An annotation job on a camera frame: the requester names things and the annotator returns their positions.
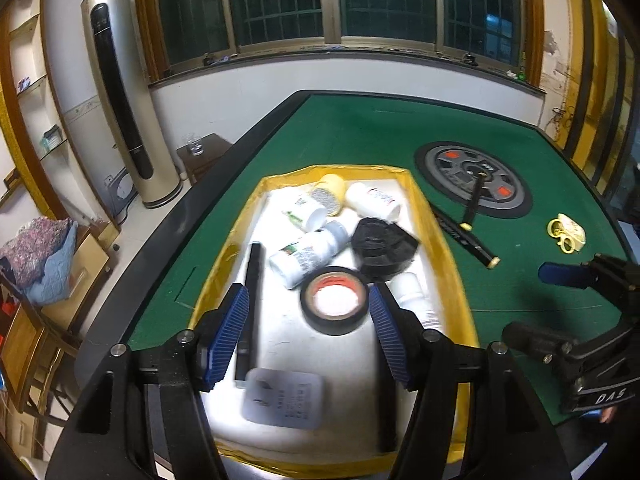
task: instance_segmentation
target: wooden side table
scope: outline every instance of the wooden side table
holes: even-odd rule
[[[177,153],[187,171],[189,182],[193,185],[201,180],[204,174],[209,171],[209,168],[213,166],[230,147],[231,142],[228,142],[228,140],[216,134],[210,134],[202,137],[203,151],[199,155],[192,155],[188,146],[178,148]]]

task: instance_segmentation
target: black table edge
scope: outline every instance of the black table edge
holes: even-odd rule
[[[300,90],[281,102],[233,144],[203,179],[185,193],[138,251],[108,295],[79,349],[74,373],[81,388],[111,346],[128,339],[171,264],[218,200],[265,143],[312,95],[353,95],[421,102],[471,112],[537,131],[589,189],[618,236],[626,257],[633,260],[629,243],[609,207],[580,169],[564,156],[539,127],[492,112],[434,99],[369,92]]]

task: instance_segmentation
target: wooden chair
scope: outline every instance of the wooden chair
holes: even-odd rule
[[[42,316],[1,272],[0,285],[18,302],[0,346],[0,372],[9,398],[19,413],[63,426],[63,419],[46,414],[47,398],[50,392],[58,398],[66,397],[52,387],[52,381],[63,355],[76,357],[78,342]]]

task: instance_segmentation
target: white wall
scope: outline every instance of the white wall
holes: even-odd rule
[[[15,164],[9,148],[4,142],[4,135],[0,130],[0,180],[4,179],[9,173],[15,169]],[[4,194],[6,188],[0,182],[0,195]],[[31,195],[24,186],[18,188],[0,208],[0,247],[7,241],[15,237],[18,229],[28,221],[40,216]]]
[[[297,90],[381,92],[438,99],[538,124],[543,98],[446,68],[380,59],[267,62],[204,73],[152,89],[170,149],[182,136],[212,132],[236,142]]]
[[[542,60],[540,88],[546,91],[545,108],[540,127],[556,138],[555,124],[549,124],[553,108],[562,109],[567,90],[567,71],[571,54],[569,0],[544,0],[545,51]]]
[[[47,54],[63,112],[97,94],[84,42],[83,0],[44,0]]]
[[[113,136],[96,95],[82,29],[82,1],[45,0],[47,54],[67,134],[95,190],[110,207],[105,181],[118,174],[124,162],[113,149]]]

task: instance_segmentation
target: black marker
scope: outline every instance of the black marker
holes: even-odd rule
[[[480,195],[482,193],[482,187],[484,186],[484,182],[486,181],[487,174],[480,171],[476,175],[476,183],[474,184],[474,189],[471,192],[471,198],[469,202],[466,203],[465,214],[462,217],[462,223],[460,227],[462,227],[465,231],[471,231],[471,224],[476,217],[476,213],[478,212],[478,205],[480,203]]]
[[[475,256],[487,269],[493,269],[499,262],[500,258],[492,254],[482,242],[473,236],[470,232],[460,227],[449,215],[441,211],[431,202],[429,202],[433,215],[436,217],[438,224],[444,232],[457,241],[470,254]]]
[[[236,355],[236,381],[244,381],[249,370],[255,368],[257,355],[254,345],[258,339],[258,325],[255,323],[255,311],[258,307],[260,282],[262,277],[262,260],[264,248],[261,244],[251,244],[249,262],[246,265],[244,286],[249,291],[249,314],[242,327],[238,339],[238,354]]]

